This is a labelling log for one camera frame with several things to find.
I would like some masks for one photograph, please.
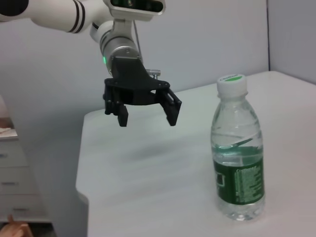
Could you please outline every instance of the silver metal joint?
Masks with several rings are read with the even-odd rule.
[[[110,74],[112,74],[112,62],[114,58],[120,57],[136,59],[140,57],[135,43],[132,40],[124,37],[118,37],[110,41],[103,42],[100,46]]]
[[[154,69],[146,69],[148,75],[153,76],[154,79],[158,79],[158,77],[160,77],[161,75],[161,71],[160,70],[154,70]]]

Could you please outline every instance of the drawer handle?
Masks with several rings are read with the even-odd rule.
[[[3,186],[19,186],[19,182],[1,182]]]
[[[15,207],[12,209],[13,211],[29,211],[28,208],[19,208],[19,207]]]
[[[8,153],[0,153],[0,159],[7,158],[9,156]]]

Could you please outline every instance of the camera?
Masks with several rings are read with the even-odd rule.
[[[103,0],[116,19],[150,21],[165,11],[164,0]]]

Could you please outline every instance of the bottle neck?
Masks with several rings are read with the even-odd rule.
[[[242,103],[246,100],[246,95],[237,97],[220,97],[222,103]]]

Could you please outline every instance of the cable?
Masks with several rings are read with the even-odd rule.
[[[140,57],[143,58],[142,50],[140,49],[138,31],[137,31],[137,27],[136,27],[136,22],[135,22],[135,20],[133,21],[133,24],[134,24],[134,30],[135,30],[135,35],[136,35],[136,41],[137,41],[138,51],[139,51]]]

